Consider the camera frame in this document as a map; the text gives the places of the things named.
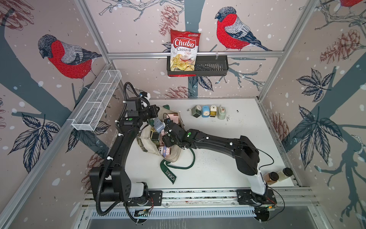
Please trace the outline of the canvas tote bag green handles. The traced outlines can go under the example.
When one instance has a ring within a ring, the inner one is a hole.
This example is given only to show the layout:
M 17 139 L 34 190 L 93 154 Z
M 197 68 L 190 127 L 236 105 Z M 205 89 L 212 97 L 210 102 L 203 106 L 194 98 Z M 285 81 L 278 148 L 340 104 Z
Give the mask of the canvas tote bag green handles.
M 170 182 L 174 184 L 177 176 L 171 169 L 188 170 L 192 168 L 195 164 L 196 156 L 194 151 L 191 150 L 193 160 L 190 165 L 182 167 L 172 164 L 178 160 L 182 149 L 176 145 L 168 147 L 163 142 L 163 136 L 165 135 L 164 120 L 168 119 L 182 128 L 184 123 L 179 111 L 171 110 L 169 105 L 159 106 L 159 108 L 158 117 L 148 119 L 147 124 L 140 130 L 137 135 L 137 143 L 143 152 L 160 156 L 163 159 L 160 162 L 160 169 Z

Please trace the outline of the yellow sharpener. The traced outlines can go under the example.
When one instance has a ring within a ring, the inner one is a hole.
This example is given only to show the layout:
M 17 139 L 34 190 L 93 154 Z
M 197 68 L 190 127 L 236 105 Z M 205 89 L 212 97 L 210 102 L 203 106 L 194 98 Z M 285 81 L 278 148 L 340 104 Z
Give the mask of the yellow sharpener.
M 216 117 L 217 116 L 217 106 L 211 105 L 210 106 L 210 117 Z

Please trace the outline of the pale green sharpener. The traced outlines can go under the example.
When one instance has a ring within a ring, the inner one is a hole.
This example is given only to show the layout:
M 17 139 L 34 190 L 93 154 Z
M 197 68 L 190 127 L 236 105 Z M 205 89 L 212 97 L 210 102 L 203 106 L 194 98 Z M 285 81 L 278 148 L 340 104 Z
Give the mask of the pale green sharpener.
M 223 106 L 219 106 L 217 109 L 217 118 L 219 120 L 224 120 L 226 118 L 226 108 Z

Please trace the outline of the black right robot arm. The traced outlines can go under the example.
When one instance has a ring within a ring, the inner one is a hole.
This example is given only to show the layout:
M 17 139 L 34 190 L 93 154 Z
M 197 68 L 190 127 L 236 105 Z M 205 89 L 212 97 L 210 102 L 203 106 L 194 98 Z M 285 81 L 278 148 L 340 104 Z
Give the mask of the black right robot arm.
M 196 129 L 185 131 L 178 124 L 164 120 L 165 135 L 163 142 L 167 147 L 178 146 L 182 149 L 206 149 L 222 153 L 235 159 L 239 172 L 247 176 L 250 190 L 240 194 L 238 202 L 254 207 L 276 204 L 273 193 L 268 191 L 260 171 L 259 149 L 246 136 L 223 138 L 209 135 Z

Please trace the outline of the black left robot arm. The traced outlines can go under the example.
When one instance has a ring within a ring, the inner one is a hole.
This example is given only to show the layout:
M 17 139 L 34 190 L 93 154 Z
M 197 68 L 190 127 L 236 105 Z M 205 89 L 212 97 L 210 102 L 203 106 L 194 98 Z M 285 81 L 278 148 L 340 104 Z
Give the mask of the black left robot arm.
M 141 126 L 157 118 L 160 110 L 149 103 L 146 95 L 137 93 L 130 82 L 124 84 L 125 106 L 116 122 L 118 135 L 107 158 L 90 170 L 92 193 L 100 216 L 133 198 L 142 203 L 149 201 L 148 185 L 145 182 L 132 183 L 125 171 L 127 157 Z

